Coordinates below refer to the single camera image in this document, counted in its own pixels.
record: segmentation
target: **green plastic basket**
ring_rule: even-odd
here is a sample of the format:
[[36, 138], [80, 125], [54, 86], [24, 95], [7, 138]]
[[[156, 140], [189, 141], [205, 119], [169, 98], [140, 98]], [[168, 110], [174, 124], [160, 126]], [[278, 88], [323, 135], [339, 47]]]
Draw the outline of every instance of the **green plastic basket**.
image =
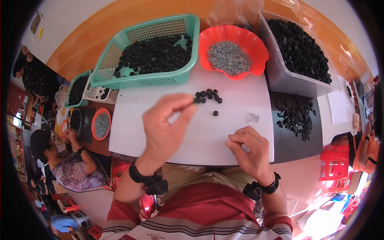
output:
[[83, 95], [81, 95], [81, 100], [78, 104], [76, 105], [69, 105], [68, 103], [68, 100], [70, 98], [70, 92], [72, 90], [72, 86], [73, 84], [76, 82], [77, 79], [79, 79], [79, 77], [84, 77], [84, 76], [87, 76], [87, 75], [91, 75], [92, 73], [92, 70], [88, 70], [86, 72], [83, 72], [82, 74], [79, 74], [77, 75], [76, 77], [74, 77], [71, 81], [71, 85], [70, 87], [68, 88], [68, 92], [67, 92], [67, 97], [65, 98], [65, 102], [64, 102], [64, 108], [77, 108], [77, 107], [84, 107], [84, 106], [87, 106], [89, 104], [89, 100], [87, 99], [84, 99], [83, 98]]
[[[141, 23], [116, 34], [104, 49], [91, 76], [92, 87], [107, 87], [110, 89], [131, 88], [137, 86], [161, 86], [170, 84], [183, 84], [189, 78], [189, 73], [195, 66], [198, 57], [200, 19], [193, 14], [183, 14], [172, 17], [159, 18]], [[113, 73], [118, 66], [123, 50], [136, 41], [149, 41], [155, 36], [174, 36], [187, 34], [192, 38], [192, 54], [189, 62], [182, 68], [163, 73], [149, 73], [130, 76], [133, 69], [123, 67], [120, 69], [122, 78], [116, 78]], [[186, 40], [180, 39], [180, 44], [186, 49]]]

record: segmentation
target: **white plastic basket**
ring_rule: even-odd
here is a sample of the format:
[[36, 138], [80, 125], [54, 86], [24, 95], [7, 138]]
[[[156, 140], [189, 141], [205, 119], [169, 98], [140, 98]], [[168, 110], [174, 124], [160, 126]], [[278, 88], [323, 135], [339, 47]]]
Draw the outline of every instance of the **white plastic basket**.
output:
[[83, 92], [83, 98], [84, 99], [87, 99], [87, 100], [90, 100], [90, 101], [96, 102], [96, 103], [115, 104], [116, 98], [117, 98], [118, 92], [119, 92], [118, 89], [115, 89], [115, 90], [110, 89], [107, 97], [104, 99], [101, 99], [100, 97], [105, 93], [104, 90], [106, 88], [105, 87], [94, 88], [91, 86], [90, 80], [91, 80], [91, 78], [89, 77], [87, 84], [86, 84], [86, 87], [85, 87], [84, 92]]

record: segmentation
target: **white wall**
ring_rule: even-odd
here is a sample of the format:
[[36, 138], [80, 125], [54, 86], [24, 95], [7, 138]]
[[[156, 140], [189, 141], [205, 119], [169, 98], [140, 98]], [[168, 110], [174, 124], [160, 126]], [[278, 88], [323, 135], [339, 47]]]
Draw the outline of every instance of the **white wall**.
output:
[[358, 15], [347, 0], [303, 0], [330, 19], [356, 46], [373, 77], [379, 74], [373, 47]]
[[13, 64], [12, 64], [12, 68], [11, 68], [11, 74], [9, 76], [9, 79], [11, 80], [11, 82], [13, 82], [14, 84], [16, 84], [16, 86], [20, 87], [21, 89], [25, 90], [25, 87], [24, 87], [24, 84], [23, 84], [23, 78], [14, 78], [13, 77], [13, 66], [15, 65], [15, 62], [16, 62], [16, 59], [17, 59], [17, 56], [19, 55], [20, 51], [22, 50], [23, 48], [23, 45], [21, 43], [19, 43], [19, 45], [17, 46], [17, 49], [16, 49], [16, 56], [15, 56], [15, 59], [13, 59]]
[[43, 63], [47, 63], [50, 56], [63, 40], [91, 15], [110, 4], [114, 0], [44, 0], [38, 10], [43, 15], [34, 36], [38, 40], [41, 26], [44, 28], [43, 37], [35, 43], [31, 37], [30, 27], [27, 25], [21, 43]]

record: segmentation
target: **person in blue shirt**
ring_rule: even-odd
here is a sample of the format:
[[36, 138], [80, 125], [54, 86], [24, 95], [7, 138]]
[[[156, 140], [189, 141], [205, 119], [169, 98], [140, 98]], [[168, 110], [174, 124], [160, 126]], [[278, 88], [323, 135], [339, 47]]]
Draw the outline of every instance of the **person in blue shirt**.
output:
[[58, 236], [58, 232], [74, 232], [79, 228], [75, 219], [70, 216], [54, 214], [51, 216], [51, 229], [53, 234]]

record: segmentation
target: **black rubber cap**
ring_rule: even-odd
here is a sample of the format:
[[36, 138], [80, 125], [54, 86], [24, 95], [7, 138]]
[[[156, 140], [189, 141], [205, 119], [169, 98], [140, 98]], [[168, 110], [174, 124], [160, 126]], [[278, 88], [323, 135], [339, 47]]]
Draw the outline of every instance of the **black rubber cap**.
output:
[[200, 97], [196, 97], [195, 98], [195, 103], [200, 103], [201, 102], [201, 98]]

